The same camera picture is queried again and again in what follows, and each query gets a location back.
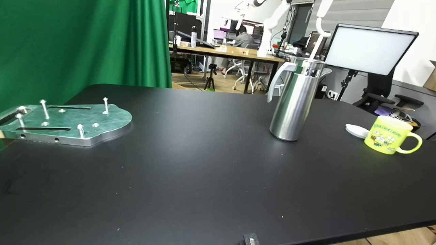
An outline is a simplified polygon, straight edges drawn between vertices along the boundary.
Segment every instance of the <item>cartoon print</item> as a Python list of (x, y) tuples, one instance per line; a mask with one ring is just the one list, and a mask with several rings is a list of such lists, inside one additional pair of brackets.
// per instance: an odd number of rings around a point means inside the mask
[(392, 136), (384, 136), (380, 134), (379, 131), (372, 131), (371, 140), (374, 141), (374, 145), (378, 147), (382, 146), (390, 146), (395, 142), (395, 139)]

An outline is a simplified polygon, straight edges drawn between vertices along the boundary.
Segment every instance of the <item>wooden floor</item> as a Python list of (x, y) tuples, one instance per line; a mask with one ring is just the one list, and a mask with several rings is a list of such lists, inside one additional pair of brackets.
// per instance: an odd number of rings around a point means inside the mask
[[(188, 78), (197, 85), (201, 90), (204, 88), (203, 73), (197, 75), (188, 75)], [(193, 89), (197, 90), (183, 74), (173, 74), (173, 88), (175, 89)], [(244, 92), (244, 84), (237, 84), (236, 90), (232, 89), (235, 80), (238, 77), (234, 75), (228, 75), (227, 78), (218, 73), (214, 75), (215, 91), (238, 93)], [(264, 91), (256, 91), (255, 95), (264, 95)], [(434, 245), (436, 243), (436, 226), (429, 228), (419, 228), (409, 231), (402, 231), (387, 235), (370, 237), (367, 239), (360, 239), (351, 242), (343, 242), (337, 245)]]

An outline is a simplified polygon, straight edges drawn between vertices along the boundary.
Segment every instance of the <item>black table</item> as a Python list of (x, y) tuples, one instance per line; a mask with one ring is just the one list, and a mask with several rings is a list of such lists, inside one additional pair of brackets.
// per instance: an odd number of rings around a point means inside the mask
[(375, 117), (314, 100), (301, 139), (269, 133), (276, 101), (94, 85), (132, 129), (90, 148), (16, 140), (0, 152), (2, 244), (330, 244), (436, 224), (436, 144), (384, 155), (348, 134)]

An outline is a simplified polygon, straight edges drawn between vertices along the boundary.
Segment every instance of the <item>bottle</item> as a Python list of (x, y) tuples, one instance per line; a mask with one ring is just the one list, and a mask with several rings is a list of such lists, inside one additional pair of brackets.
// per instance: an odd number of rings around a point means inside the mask
[(285, 71), (293, 74), (285, 81), (269, 127), (275, 137), (284, 141), (300, 138), (324, 66), (322, 61), (298, 57), (294, 62), (286, 62), (277, 71), (268, 91), (268, 102), (273, 98), (280, 74)]
[(191, 30), (191, 47), (197, 46), (197, 27), (193, 26)]

